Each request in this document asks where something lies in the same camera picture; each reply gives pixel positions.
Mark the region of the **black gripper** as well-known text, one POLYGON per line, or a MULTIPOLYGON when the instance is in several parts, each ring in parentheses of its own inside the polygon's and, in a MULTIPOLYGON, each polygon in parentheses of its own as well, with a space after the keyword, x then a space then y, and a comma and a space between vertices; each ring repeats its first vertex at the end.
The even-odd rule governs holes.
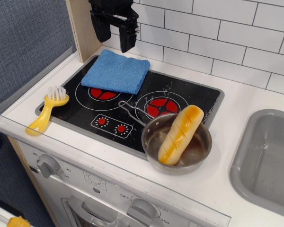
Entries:
POLYGON ((103 43, 111 38, 110 25, 120 26, 123 53, 135 47, 139 15, 132 9, 133 0, 89 0, 91 20, 97 39, 103 43))

